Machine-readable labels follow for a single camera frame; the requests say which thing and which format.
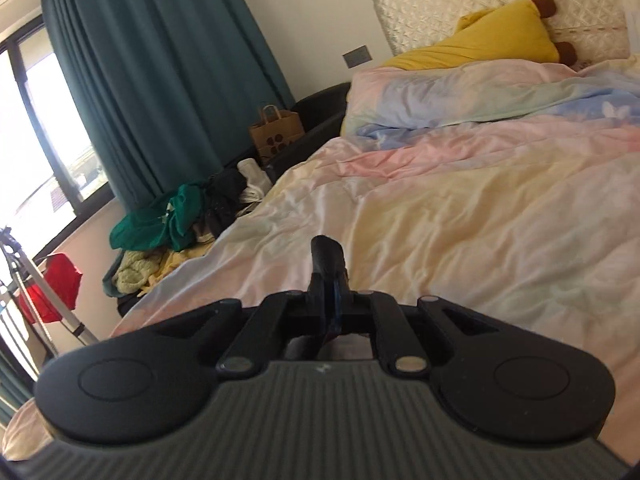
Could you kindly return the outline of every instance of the light switch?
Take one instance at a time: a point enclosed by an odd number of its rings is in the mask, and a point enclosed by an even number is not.
[[[342,57],[344,58],[344,62],[349,68],[361,65],[363,63],[366,63],[367,61],[371,61],[372,59],[367,45],[360,46],[355,50],[351,50],[346,54],[342,54]]]

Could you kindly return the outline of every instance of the quilted headboard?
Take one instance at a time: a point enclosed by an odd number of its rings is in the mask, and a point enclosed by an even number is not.
[[[391,47],[401,54],[450,36],[460,16],[513,0],[373,0]],[[580,62],[628,57],[625,17],[618,0],[556,0],[546,20],[554,41],[571,41]]]

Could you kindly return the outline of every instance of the window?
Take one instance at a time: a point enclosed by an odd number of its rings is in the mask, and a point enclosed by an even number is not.
[[[0,227],[30,257],[113,197],[42,17],[0,43],[0,153]]]

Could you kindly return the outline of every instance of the red bag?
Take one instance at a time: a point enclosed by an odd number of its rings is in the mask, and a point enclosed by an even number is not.
[[[76,269],[71,260],[63,253],[50,254],[47,256],[47,268],[42,273],[44,279],[51,286],[54,292],[60,297],[69,310],[76,308],[76,299],[78,298],[78,290],[80,290],[80,280],[82,272]],[[60,321],[62,316],[53,308],[53,305],[45,297],[40,287],[35,283],[27,286],[27,293],[33,301],[38,314],[44,323],[52,323]],[[31,315],[31,311],[23,297],[18,298],[20,310],[29,323],[36,322]]]

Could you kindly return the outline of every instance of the black sofa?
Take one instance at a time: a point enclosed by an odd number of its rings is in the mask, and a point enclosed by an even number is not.
[[[292,166],[304,162],[329,139],[340,135],[351,83],[341,83],[298,101],[291,111],[300,115],[305,135],[271,158],[264,171],[273,183]]]

